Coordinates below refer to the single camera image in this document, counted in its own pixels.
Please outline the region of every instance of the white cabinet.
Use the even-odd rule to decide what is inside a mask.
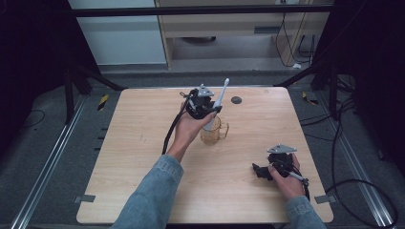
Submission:
[[[72,9],[155,7],[154,0],[69,0],[69,3]],[[82,17],[77,21],[101,70],[166,65],[157,16]]]

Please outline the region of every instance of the black pole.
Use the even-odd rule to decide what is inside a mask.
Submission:
[[[181,14],[230,14],[230,13],[275,13],[275,12],[324,12],[342,8],[334,4],[317,5],[246,5],[204,7],[162,7],[124,9],[52,10],[47,14],[73,17],[150,16]]]

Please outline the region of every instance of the aluminum rail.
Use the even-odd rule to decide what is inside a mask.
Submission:
[[[65,146],[68,143],[68,140],[75,128],[78,118],[81,115],[85,101],[86,96],[83,95],[77,101],[75,115],[73,116],[71,122],[66,124],[63,128],[58,140],[53,146],[53,150],[51,151],[51,154],[49,155],[41,174],[33,185],[30,194],[24,202],[24,205],[21,207],[14,221],[11,223],[11,229],[24,229],[27,227],[33,211],[35,210],[36,205],[41,199],[42,194],[44,193],[47,184],[53,174],[54,168],[56,167],[57,162],[60,159]]]
[[[46,10],[44,11],[44,13],[55,16],[108,17],[108,16],[151,16],[151,15],[183,15],[183,14],[327,12],[344,8],[345,8],[344,6],[335,6],[334,4],[246,5],[246,6]]]

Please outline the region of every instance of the black cable on floor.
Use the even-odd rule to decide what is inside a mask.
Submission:
[[[340,182],[337,182],[337,183],[336,183],[336,180],[335,180],[335,172],[334,172],[334,158],[335,158],[336,142],[337,142],[337,139],[339,138],[339,131],[340,131],[340,129],[342,128],[342,125],[341,125],[341,124],[342,124],[342,123],[341,123],[341,121],[342,121],[342,120],[341,120],[341,117],[342,117],[342,114],[339,114],[339,116],[338,116],[338,118],[337,118],[337,122],[338,122],[337,130],[336,130],[335,137],[334,137],[334,139],[333,139],[332,150],[331,150],[331,179],[332,179],[332,186],[331,186],[329,189],[326,190],[326,193],[328,193],[328,192],[330,192],[331,190],[333,190],[334,193],[335,193],[336,198],[338,199],[338,201],[340,202],[340,204],[345,208],[345,210],[346,210],[349,214],[351,214],[355,219],[357,219],[358,221],[362,222],[363,224],[365,224],[365,225],[367,225],[367,226],[370,226],[370,227],[372,227],[372,228],[392,228],[392,227],[394,227],[394,226],[397,224],[397,222],[398,222],[398,211],[397,211],[396,207],[394,206],[393,201],[389,198],[389,196],[388,196],[387,194],[384,193],[384,191],[383,191],[382,189],[380,189],[379,187],[377,187],[376,185],[374,185],[374,184],[372,184],[372,183],[370,183],[370,182],[368,182],[368,181],[361,180],[361,179],[346,179],[346,180],[343,180],[343,181],[340,181]],[[337,187],[338,187],[339,185],[344,184],[344,183],[358,183],[358,182],[372,186],[373,188],[375,188],[375,189],[378,191],[378,193],[380,193],[382,196],[384,196],[384,198],[390,203],[390,205],[391,205],[391,207],[392,207],[392,210],[394,211],[394,220],[393,220],[393,223],[391,223],[391,224],[389,224],[389,225],[387,225],[387,226],[379,226],[379,225],[375,225],[375,224],[369,223],[369,222],[367,222],[366,220],[364,220],[364,219],[362,219],[361,217],[359,217],[358,215],[356,215],[353,211],[351,211],[350,208],[342,201],[342,198],[341,198],[340,195],[339,195],[339,192],[338,192],[338,190],[337,190]]]

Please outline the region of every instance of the hand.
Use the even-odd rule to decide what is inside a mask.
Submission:
[[[175,140],[167,154],[181,162],[187,147],[199,134],[200,129],[214,118],[215,114],[210,113],[203,119],[194,119],[189,113],[182,114],[176,125]]]
[[[300,163],[298,162],[297,156],[295,156],[295,154],[292,154],[292,163],[298,170],[300,169]],[[272,166],[268,166],[268,171],[276,181],[277,186],[283,193],[283,196],[286,200],[305,195],[303,184],[297,178],[292,176],[282,177]]]

